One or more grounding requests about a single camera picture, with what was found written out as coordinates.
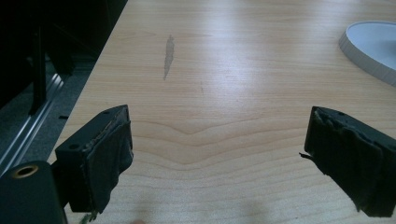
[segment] light wood surface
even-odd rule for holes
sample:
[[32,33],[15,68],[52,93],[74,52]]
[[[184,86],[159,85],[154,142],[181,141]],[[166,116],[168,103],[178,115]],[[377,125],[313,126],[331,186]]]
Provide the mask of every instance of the light wood surface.
[[396,89],[338,47],[351,23],[395,11],[391,0],[129,0],[58,141],[130,107],[134,163],[93,223],[395,223],[358,213],[298,154],[313,105],[396,137]]

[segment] white curved base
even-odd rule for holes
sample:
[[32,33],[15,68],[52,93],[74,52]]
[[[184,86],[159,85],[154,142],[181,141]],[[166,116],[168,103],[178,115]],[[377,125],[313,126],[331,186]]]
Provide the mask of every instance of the white curved base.
[[339,45],[358,67],[396,87],[396,23],[354,23],[346,29]]

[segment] dark stain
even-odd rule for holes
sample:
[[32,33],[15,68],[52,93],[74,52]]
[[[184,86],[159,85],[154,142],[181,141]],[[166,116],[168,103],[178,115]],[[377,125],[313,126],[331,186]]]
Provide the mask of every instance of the dark stain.
[[164,67],[165,71],[163,74],[163,80],[166,80],[169,70],[171,69],[173,54],[175,52],[175,44],[173,41],[174,38],[171,35],[169,35],[168,41],[166,42],[166,56],[165,56],[165,67]]
[[58,119],[69,119],[69,116],[64,116],[64,115],[61,115],[61,116],[59,116],[59,118]]

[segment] wooden table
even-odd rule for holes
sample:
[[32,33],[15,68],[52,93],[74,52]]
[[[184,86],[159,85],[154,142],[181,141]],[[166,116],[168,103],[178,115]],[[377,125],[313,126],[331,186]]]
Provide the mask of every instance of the wooden table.
[[395,223],[358,213],[298,154],[313,105],[396,137],[396,89],[338,47],[351,23],[395,11],[394,0],[130,0],[58,141],[130,107],[134,163],[94,223]]

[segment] wood grain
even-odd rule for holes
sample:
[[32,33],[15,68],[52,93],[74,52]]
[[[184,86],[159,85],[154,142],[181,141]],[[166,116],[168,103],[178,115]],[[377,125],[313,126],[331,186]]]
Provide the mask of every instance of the wood grain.
[[348,25],[394,21],[395,10],[385,0],[130,0],[58,141],[130,107],[134,163],[94,223],[394,223],[358,213],[298,153],[313,105],[396,137],[396,89],[338,48]]

